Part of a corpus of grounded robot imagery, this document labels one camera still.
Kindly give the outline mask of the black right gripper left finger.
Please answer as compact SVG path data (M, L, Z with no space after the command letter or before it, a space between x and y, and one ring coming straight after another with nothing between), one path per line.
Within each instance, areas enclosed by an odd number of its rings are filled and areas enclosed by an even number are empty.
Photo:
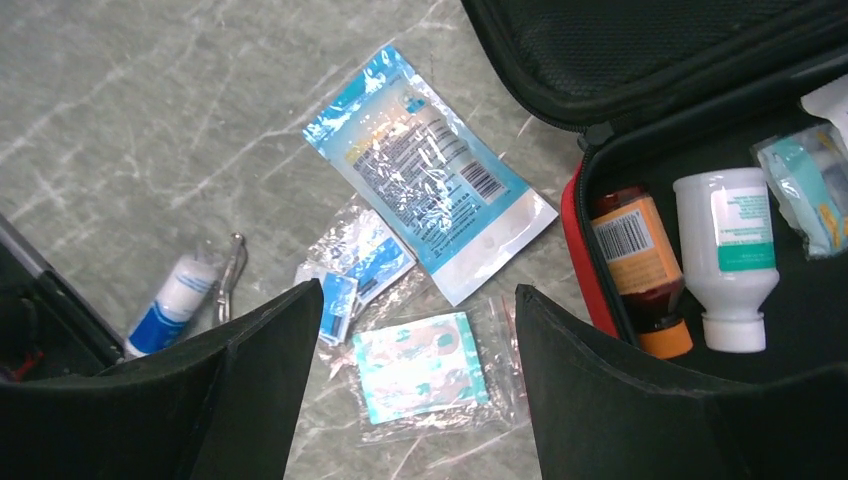
M257 309L90 377L1 388L5 479L280 479L323 294Z

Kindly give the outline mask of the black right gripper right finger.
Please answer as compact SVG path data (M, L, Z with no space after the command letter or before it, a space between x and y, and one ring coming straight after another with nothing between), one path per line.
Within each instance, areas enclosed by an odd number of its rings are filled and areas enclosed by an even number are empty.
M843 479L847 367L762 384L657 359L515 291L518 346L546 479Z

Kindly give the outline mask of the brown bottle orange cap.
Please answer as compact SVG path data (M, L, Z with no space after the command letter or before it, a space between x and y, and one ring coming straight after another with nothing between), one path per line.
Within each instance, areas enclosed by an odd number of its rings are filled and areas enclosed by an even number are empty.
M647 187L596 199L591 226L638 345L659 359L690 352L693 341L677 310L684 276Z

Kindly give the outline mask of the white bottle green label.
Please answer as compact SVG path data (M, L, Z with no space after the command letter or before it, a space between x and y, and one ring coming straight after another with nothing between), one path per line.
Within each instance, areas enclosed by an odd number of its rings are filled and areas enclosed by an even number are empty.
M686 288L702 305L706 346L767 348L760 311L779 282L769 190L760 168L689 175L673 183Z

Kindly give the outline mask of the blue cotton swab packet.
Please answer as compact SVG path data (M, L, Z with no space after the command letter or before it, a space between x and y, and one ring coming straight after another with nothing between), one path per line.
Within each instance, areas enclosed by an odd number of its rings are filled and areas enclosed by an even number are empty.
M414 251L452 305L557 217L391 46L303 135Z

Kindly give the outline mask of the teal header small items bag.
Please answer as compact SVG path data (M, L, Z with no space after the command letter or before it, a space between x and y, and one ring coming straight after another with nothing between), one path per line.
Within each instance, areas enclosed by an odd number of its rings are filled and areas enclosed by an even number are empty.
M839 130L819 123L755 144L752 153L787 224L809 258L847 251L847 147Z

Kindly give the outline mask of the white gauze dressing packet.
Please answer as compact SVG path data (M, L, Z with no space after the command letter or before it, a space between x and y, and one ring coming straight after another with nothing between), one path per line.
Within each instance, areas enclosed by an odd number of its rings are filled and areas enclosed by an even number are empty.
M810 115L828 120L847 146L847 76L843 75L800 98Z

